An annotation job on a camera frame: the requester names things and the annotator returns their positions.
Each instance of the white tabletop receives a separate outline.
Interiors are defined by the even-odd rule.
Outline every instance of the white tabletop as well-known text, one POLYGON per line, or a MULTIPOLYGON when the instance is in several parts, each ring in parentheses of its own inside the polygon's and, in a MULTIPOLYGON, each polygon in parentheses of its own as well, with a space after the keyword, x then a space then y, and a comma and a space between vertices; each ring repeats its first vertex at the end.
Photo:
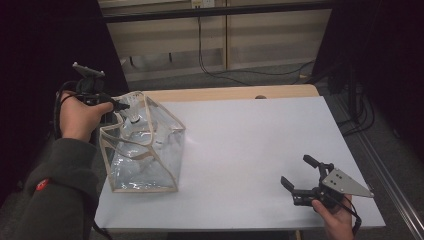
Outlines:
MULTIPOLYGON (((175 193, 112 193, 105 182, 96 222, 119 231, 274 230, 322 227, 294 206, 281 176, 318 185, 304 154, 334 163, 365 185, 322 97, 163 103, 187 127, 175 193)), ((354 197, 363 227, 384 226, 370 198, 354 197)))

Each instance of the wall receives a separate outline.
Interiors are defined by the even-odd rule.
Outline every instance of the wall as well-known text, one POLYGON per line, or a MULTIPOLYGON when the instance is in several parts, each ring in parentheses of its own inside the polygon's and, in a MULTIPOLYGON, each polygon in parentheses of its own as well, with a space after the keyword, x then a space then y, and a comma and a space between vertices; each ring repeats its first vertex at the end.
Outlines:
MULTIPOLYGON (((284 2, 292 1, 217 0, 216 6, 284 2)), ((191 8, 190 1, 102 11, 116 14, 187 8, 191 8)), ((202 49, 222 49, 223 65, 229 69, 307 62, 316 58, 330 13, 331 10, 315 10, 204 17, 202 49)), ((108 28, 120 57, 198 50, 197 19, 112 23, 108 28)))

